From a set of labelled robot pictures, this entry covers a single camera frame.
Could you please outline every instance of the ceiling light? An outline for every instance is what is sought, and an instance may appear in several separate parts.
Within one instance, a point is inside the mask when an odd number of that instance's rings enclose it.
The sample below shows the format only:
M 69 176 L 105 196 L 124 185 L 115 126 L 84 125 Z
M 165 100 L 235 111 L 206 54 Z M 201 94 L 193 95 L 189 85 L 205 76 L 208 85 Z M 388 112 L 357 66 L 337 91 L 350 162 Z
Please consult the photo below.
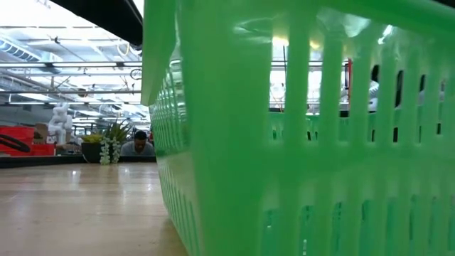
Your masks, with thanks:
M 19 93 L 19 96 L 27 97 L 34 100 L 51 100 L 52 98 L 38 93 Z
M 7 102 L 11 105 L 44 105 L 44 102 Z
M 0 63 L 0 68 L 45 68 L 45 63 Z
M 117 64 L 113 62 L 54 63 L 53 65 L 56 68 L 108 68 L 117 66 Z
M 79 112 L 80 114 L 86 114 L 86 115 L 93 116 L 93 117 L 102 116 L 101 113 L 96 112 L 96 111 L 78 110 L 78 112 Z
M 140 62 L 140 61 L 125 62 L 125 63 L 122 63 L 122 64 L 125 67 L 135 67 L 135 68 L 142 67 L 142 62 Z

